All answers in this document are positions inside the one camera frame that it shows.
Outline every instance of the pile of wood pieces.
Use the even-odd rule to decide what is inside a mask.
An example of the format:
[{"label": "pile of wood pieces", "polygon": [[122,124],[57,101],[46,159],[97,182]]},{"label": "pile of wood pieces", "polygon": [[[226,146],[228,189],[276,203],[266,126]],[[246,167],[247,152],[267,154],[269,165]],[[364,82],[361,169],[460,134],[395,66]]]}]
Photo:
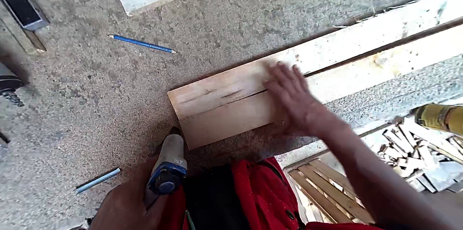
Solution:
[{"label": "pile of wood pieces", "polygon": [[463,180],[463,138],[429,130],[413,119],[388,127],[377,155],[418,191],[442,191]]}]

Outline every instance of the power tool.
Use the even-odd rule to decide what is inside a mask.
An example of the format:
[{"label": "power tool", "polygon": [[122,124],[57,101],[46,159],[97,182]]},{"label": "power tool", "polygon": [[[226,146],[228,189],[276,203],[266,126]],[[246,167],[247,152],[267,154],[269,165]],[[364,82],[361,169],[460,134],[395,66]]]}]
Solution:
[{"label": "power tool", "polygon": [[183,159],[184,141],[181,131],[172,127],[162,143],[161,153],[146,185],[143,203],[149,209],[158,196],[177,190],[187,176],[187,162]]},{"label": "power tool", "polygon": [[18,107],[23,107],[24,103],[14,93],[16,89],[22,86],[24,86],[24,82],[10,71],[8,67],[0,63],[0,96],[3,96]]},{"label": "power tool", "polygon": [[463,106],[426,104],[414,110],[415,122],[421,126],[463,136]]}]

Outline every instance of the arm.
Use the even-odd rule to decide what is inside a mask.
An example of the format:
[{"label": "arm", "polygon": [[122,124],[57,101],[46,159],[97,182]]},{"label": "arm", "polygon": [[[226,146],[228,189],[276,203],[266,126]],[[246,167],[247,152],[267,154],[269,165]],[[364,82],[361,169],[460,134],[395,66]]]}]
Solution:
[{"label": "arm", "polygon": [[440,211],[382,162],[352,131],[309,92],[293,66],[271,67],[275,78],[266,88],[286,109],[285,133],[316,136],[338,158],[365,208],[379,225],[403,224],[413,229],[457,229]]}]

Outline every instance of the button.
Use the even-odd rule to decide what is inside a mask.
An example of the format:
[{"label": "button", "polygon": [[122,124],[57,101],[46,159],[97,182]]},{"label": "button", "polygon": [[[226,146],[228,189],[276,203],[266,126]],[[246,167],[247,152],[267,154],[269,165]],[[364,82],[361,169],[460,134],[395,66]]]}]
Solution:
[{"label": "button", "polygon": [[286,214],[288,215],[288,217],[289,217],[290,219],[294,219],[294,216],[293,216],[293,214],[291,213],[291,211],[286,210],[285,212],[286,212]]}]

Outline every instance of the drill chuck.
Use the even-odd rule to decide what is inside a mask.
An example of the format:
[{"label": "drill chuck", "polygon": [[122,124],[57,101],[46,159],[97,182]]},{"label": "drill chuck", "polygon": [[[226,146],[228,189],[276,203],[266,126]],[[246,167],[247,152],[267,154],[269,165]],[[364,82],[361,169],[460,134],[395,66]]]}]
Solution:
[{"label": "drill chuck", "polygon": [[24,103],[16,95],[16,89],[24,86],[24,82],[16,74],[11,72],[8,67],[0,63],[0,95],[18,107],[23,107]]}]

